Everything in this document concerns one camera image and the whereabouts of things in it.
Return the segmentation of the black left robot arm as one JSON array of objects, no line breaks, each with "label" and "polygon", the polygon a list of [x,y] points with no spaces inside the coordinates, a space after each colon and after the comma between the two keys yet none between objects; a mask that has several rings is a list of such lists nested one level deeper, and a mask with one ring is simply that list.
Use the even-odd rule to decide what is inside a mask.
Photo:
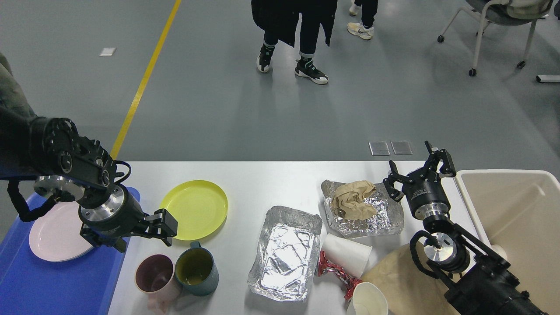
[{"label": "black left robot arm", "polygon": [[144,213],[123,185],[131,171],[66,118],[22,117],[1,109],[1,180],[20,220],[35,221],[60,202],[77,202],[81,236],[92,246],[125,252],[125,237],[158,238],[167,246],[178,223],[166,209]]}]

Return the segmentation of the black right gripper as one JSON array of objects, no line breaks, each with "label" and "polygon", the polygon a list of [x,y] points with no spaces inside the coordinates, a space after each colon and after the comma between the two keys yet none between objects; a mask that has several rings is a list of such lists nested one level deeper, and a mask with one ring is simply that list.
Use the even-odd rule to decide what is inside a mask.
[{"label": "black right gripper", "polygon": [[[446,149],[438,149],[425,141],[429,156],[423,166],[424,179],[416,179],[398,173],[394,161],[389,160],[390,172],[383,179],[389,197],[396,201],[406,196],[411,214],[418,220],[433,215],[448,214],[451,205],[442,187],[441,178],[456,176],[452,157]],[[402,191],[396,189],[395,182],[403,184]]]}]

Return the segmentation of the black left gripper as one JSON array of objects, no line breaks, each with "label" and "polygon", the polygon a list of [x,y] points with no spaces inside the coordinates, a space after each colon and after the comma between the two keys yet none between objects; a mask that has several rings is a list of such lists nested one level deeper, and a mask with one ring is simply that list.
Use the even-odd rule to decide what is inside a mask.
[{"label": "black left gripper", "polygon": [[80,235],[94,247],[106,246],[125,253],[122,237],[143,235],[160,239],[171,247],[178,222],[167,209],[145,214],[137,199],[125,186],[110,186],[101,192],[87,192],[79,201]]}]

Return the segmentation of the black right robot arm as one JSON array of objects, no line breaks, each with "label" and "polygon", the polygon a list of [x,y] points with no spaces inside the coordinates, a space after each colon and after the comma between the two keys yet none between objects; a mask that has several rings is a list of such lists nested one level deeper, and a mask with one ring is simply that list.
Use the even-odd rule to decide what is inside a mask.
[{"label": "black right robot arm", "polygon": [[518,291],[510,263],[464,227],[453,223],[443,177],[456,176],[452,157],[425,141],[429,153],[424,165],[407,175],[389,162],[383,180],[391,199],[406,198],[412,216],[423,230],[409,243],[412,261],[428,277],[446,285],[446,301],[461,315],[542,315],[527,291]]}]

